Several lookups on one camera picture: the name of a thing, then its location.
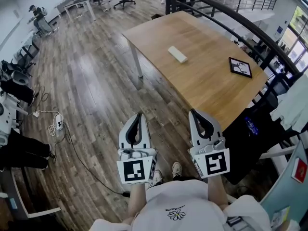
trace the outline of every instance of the black cable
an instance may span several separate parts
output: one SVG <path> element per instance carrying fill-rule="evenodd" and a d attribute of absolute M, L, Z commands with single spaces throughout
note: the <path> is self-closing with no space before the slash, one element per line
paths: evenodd
<path fill-rule="evenodd" d="M 116 191 L 114 191 L 114 190 L 112 190 L 111 188 L 109 188 L 109 187 L 107 187 L 91 170 L 89 170 L 89 168 L 83 163 L 83 161 L 80 159 L 80 157 L 79 157 L 79 155 L 78 155 L 78 153 L 77 153 L 77 151 L 76 151 L 76 148 L 75 148 L 75 146 L 74 146 L 74 143 L 73 143 L 73 140 L 72 140 L 72 137 L 71 137 L 71 133 L 70 133 L 70 131 L 69 131 L 69 129 L 68 129 L 68 126 L 67 126 L 67 124 L 65 123 L 65 122 L 59 122 L 59 125 L 63 125 L 64 126 L 64 130 L 65 130 L 65 134 L 64 134 L 64 136 L 63 136 L 63 138 L 59 141 L 59 142 L 57 142 L 55 145 L 54 145 L 54 154 L 51 154 L 50 155 L 50 157 L 53 159 L 53 163 L 55 163 L 56 162 L 56 160 L 57 160 L 57 158 L 56 158 L 56 156 L 57 156 L 57 151 L 56 151 L 56 146 L 58 145 L 58 144 L 60 144 L 64 139 L 66 139 L 66 141 L 67 141 L 67 143 L 68 144 L 71 144 L 72 146 L 73 146 L 73 148 L 74 148 L 74 151 L 75 151 L 75 153 L 76 153 L 76 156 L 77 156 L 77 158 L 78 158 L 78 160 L 81 162 L 81 164 L 83 165 L 83 167 L 96 179 L 96 180 L 98 180 L 105 188 L 107 188 L 108 190 L 110 190 L 111 192 L 113 192 L 113 193 L 116 193 L 116 194 L 119 194 L 119 195 L 121 195 L 121 196 L 124 196 L 124 197 L 129 197 L 130 196 L 130 193 L 129 192 L 123 192 L 123 193 L 119 193 L 119 192 L 116 192 Z"/>
<path fill-rule="evenodd" d="M 44 88 L 44 89 L 43 89 L 43 92 L 42 92 L 42 96 L 41 96 L 41 98 L 40 98 L 39 103 L 38 103 L 37 106 L 35 107 L 34 111 L 37 110 L 37 108 L 39 107 L 39 105 L 40 105 L 41 102 L 45 102 L 45 101 L 48 99 L 48 97 L 49 97 L 49 93 L 48 93 L 48 92 L 45 92 L 45 89 L 46 89 L 45 86 L 40 86 L 40 87 L 38 88 L 39 91 L 38 91 L 37 95 L 39 94 L 41 88 Z"/>
<path fill-rule="evenodd" d="M 34 109 L 34 111 L 33 111 L 32 113 L 28 114 L 23 120 L 19 120 L 19 121 L 21 121 L 21 123 L 20 123 L 20 125 L 19 125 L 19 128 L 20 128 L 21 125 L 23 124 L 24 120 L 25 120 L 28 116 L 32 115 L 32 114 L 37 110 L 37 108 L 39 107 L 40 103 L 41 103 L 41 102 L 45 102 L 45 101 L 48 99 L 49 93 L 48 93 L 48 92 L 45 92 L 45 89 L 46 89 L 45 86 L 39 86 L 38 92 L 37 92 L 37 94 L 35 94 L 35 97 L 37 97 L 37 96 L 39 95 L 39 92 L 40 92 L 41 88 L 43 88 L 43 92 L 42 92 L 41 98 L 40 98 L 40 100 L 39 100 L 39 103 L 37 104 L 37 106 L 35 107 L 35 109 Z"/>

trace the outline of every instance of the white desk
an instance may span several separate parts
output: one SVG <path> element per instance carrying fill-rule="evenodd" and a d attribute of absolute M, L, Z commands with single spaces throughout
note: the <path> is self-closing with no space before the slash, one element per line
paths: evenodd
<path fill-rule="evenodd" d="M 73 0 L 73 1 L 71 1 L 69 4 L 67 4 L 67 5 L 64 6 L 64 9 L 65 9 L 65 11 L 66 11 L 66 13 L 67 13 L 69 19 L 71 20 L 71 22 L 74 22 L 74 20 L 73 20 L 72 16 L 70 15 L 68 9 L 69 9 L 70 7 L 72 7 L 72 6 L 74 6 L 74 5 L 79 4 L 79 3 L 83 4 L 83 6 L 85 7 L 85 10 L 86 10 L 86 11 L 88 11 L 88 9 L 89 9 L 90 14 L 91 14 L 93 20 L 96 21 L 96 17 L 95 17 L 95 14 L 94 14 L 94 12 L 93 12 L 93 9 L 92 9 L 92 7 L 91 7 L 90 0 Z M 107 9 L 109 10 L 109 9 L 110 9 L 109 1 L 106 0 L 106 3 L 107 3 L 107 7 L 108 7 Z"/>

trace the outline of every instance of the wooden table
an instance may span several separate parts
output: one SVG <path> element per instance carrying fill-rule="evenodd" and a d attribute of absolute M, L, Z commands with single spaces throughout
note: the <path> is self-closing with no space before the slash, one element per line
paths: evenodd
<path fill-rule="evenodd" d="M 138 49 L 169 80 L 191 108 L 205 111 L 226 129 L 267 80 L 262 69 L 225 36 L 186 12 L 169 14 L 123 33 L 139 77 Z M 188 61 L 169 52 L 175 46 Z M 250 63 L 253 78 L 230 72 L 229 57 Z"/>

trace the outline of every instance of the sneaker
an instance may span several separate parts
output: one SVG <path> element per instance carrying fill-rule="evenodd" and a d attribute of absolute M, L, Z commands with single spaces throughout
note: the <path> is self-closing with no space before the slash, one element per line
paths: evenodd
<path fill-rule="evenodd" d="M 157 183 L 159 183 L 161 181 L 163 181 L 163 174 L 159 169 L 157 169 L 154 172 L 153 185 L 156 185 Z"/>
<path fill-rule="evenodd" d="M 49 154 L 50 154 L 50 153 L 51 153 L 51 150 L 52 150 L 52 147 L 51 147 L 50 144 L 48 144 L 48 145 L 49 145 Z"/>
<path fill-rule="evenodd" d="M 176 176 L 182 176 L 182 166 L 179 162 L 175 162 L 172 165 L 172 175 L 173 178 L 175 178 Z"/>
<path fill-rule="evenodd" d="M 46 168 L 42 168 L 42 170 L 46 170 L 46 169 L 48 169 L 48 165 L 46 166 Z"/>

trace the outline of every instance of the table leg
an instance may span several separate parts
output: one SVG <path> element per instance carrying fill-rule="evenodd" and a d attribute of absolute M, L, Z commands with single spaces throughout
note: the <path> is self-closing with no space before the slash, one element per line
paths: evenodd
<path fill-rule="evenodd" d="M 56 8 L 57 8 L 57 11 L 58 11 L 58 16 L 59 16 L 59 18 L 62 19 L 62 17 L 61 17 L 61 12 L 59 11 L 58 7 L 56 7 Z"/>
<path fill-rule="evenodd" d="M 85 12 L 88 12 L 87 2 L 83 3 L 83 7 L 85 8 Z"/>
<path fill-rule="evenodd" d="M 107 9 L 109 10 L 109 9 L 111 9 L 111 7 L 110 7 L 110 3 L 109 3 L 109 1 L 108 0 L 106 0 L 106 3 L 107 3 Z"/>
<path fill-rule="evenodd" d="M 31 57 L 32 59 L 34 58 L 34 56 L 25 48 L 25 46 L 23 46 L 22 49 L 25 51 L 25 53 L 27 53 L 29 57 Z"/>
<path fill-rule="evenodd" d="M 37 45 L 32 41 L 32 45 L 34 46 L 35 49 L 37 49 L 37 51 L 39 51 L 39 47 L 37 47 Z"/>
<path fill-rule="evenodd" d="M 96 21 L 95 14 L 94 14 L 94 12 L 93 12 L 93 9 L 92 9 L 91 4 L 90 4 L 89 1 L 87 1 L 87 6 L 88 6 L 88 8 L 89 8 L 89 10 L 90 10 L 90 13 L 91 13 L 91 15 L 92 15 L 93 20 Z"/>
<path fill-rule="evenodd" d="M 142 78 L 143 74 L 142 74 L 142 71 L 141 71 L 141 67 L 140 67 L 140 63 L 139 63 L 136 47 L 131 42 L 129 42 L 129 41 L 128 41 L 128 44 L 129 44 L 131 53 L 133 54 L 135 65 L 136 65 L 136 68 L 138 70 L 138 76 L 139 76 L 139 78 Z"/>
<path fill-rule="evenodd" d="M 74 23 L 73 18 L 72 18 L 71 15 L 69 14 L 68 9 L 67 9 L 67 8 L 64 8 L 64 9 L 65 9 L 65 11 L 66 11 L 66 13 L 67 13 L 69 19 L 71 20 L 71 22 Z"/>

